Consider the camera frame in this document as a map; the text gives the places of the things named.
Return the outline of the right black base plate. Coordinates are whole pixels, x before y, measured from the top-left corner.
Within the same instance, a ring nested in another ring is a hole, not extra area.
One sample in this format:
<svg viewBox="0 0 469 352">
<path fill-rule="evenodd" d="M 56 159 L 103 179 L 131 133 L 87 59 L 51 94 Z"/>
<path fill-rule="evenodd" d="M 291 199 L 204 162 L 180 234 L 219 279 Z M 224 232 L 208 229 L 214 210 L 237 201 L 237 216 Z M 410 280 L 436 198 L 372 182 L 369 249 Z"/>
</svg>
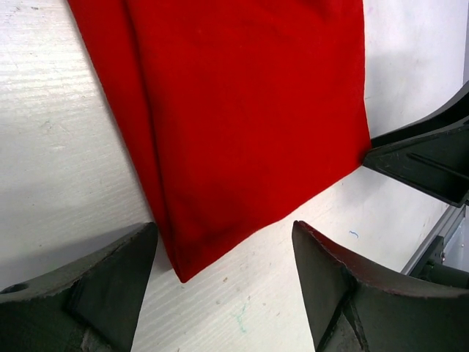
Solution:
<svg viewBox="0 0 469 352">
<path fill-rule="evenodd" d="M 468 289 L 468 272 L 443 264 L 444 239 L 436 236 L 417 263 L 409 276 L 439 285 Z"/>
</svg>

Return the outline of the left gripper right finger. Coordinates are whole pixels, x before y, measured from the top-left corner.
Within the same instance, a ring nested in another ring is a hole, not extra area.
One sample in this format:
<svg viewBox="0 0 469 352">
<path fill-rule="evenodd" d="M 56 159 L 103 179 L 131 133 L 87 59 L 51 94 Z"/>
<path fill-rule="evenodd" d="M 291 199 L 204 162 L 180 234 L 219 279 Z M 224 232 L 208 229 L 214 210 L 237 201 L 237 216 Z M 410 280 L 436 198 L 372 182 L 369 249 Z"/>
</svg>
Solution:
<svg viewBox="0 0 469 352">
<path fill-rule="evenodd" d="M 304 221 L 292 244 L 316 351 L 468 350 L 468 289 L 393 271 Z"/>
</svg>

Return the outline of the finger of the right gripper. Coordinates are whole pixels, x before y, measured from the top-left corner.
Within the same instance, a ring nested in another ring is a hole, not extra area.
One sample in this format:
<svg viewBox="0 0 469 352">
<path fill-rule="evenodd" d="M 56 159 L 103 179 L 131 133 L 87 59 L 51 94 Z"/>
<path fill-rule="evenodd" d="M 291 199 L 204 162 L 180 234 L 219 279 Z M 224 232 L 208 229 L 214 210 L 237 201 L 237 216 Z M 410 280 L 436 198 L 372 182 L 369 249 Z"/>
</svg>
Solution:
<svg viewBox="0 0 469 352">
<path fill-rule="evenodd" d="M 372 147 L 382 147 L 383 145 L 432 132 L 433 130 L 456 123 L 467 116 L 468 82 L 466 82 L 448 102 L 426 117 L 394 131 L 372 138 Z"/>
<path fill-rule="evenodd" d="M 454 207 L 468 204 L 467 126 L 375 148 L 363 165 Z"/>
</svg>

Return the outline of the red t shirt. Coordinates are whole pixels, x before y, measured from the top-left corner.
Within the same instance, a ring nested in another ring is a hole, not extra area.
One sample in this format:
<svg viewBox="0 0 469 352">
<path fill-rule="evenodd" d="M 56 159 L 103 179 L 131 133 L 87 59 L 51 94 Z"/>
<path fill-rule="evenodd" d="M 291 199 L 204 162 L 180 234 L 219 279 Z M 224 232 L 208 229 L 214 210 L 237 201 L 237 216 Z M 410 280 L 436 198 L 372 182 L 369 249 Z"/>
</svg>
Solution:
<svg viewBox="0 0 469 352">
<path fill-rule="evenodd" d="M 70 9 L 182 282 L 371 147 L 362 1 Z"/>
</svg>

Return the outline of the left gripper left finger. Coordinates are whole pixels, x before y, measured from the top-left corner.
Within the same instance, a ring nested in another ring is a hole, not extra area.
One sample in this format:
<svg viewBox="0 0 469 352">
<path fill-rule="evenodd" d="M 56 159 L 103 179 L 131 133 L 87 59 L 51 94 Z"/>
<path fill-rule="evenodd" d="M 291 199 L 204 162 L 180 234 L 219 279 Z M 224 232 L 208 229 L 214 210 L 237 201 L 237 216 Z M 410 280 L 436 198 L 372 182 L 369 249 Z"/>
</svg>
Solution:
<svg viewBox="0 0 469 352">
<path fill-rule="evenodd" d="M 1 290 L 1 350 L 130 351 L 157 245 L 158 228 L 147 223 Z"/>
</svg>

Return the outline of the aluminium mounting rail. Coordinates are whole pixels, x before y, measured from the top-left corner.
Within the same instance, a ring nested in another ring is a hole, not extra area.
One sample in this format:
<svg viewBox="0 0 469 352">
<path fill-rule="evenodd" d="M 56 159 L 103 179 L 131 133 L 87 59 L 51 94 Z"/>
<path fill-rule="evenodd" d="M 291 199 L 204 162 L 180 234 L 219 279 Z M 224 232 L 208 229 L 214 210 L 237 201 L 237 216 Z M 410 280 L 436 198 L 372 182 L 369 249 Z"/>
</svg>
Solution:
<svg viewBox="0 0 469 352">
<path fill-rule="evenodd" d="M 440 219 L 437 221 L 435 226 L 429 231 L 428 235 L 422 241 L 421 245 L 416 249 L 412 257 L 408 260 L 404 268 L 401 270 L 401 273 L 404 275 L 409 275 L 410 272 L 416 267 L 417 262 L 421 259 L 424 252 L 430 246 L 433 238 L 440 234 L 440 232 L 446 227 L 447 224 L 450 224 L 456 219 L 459 215 L 460 209 L 449 206 Z"/>
</svg>

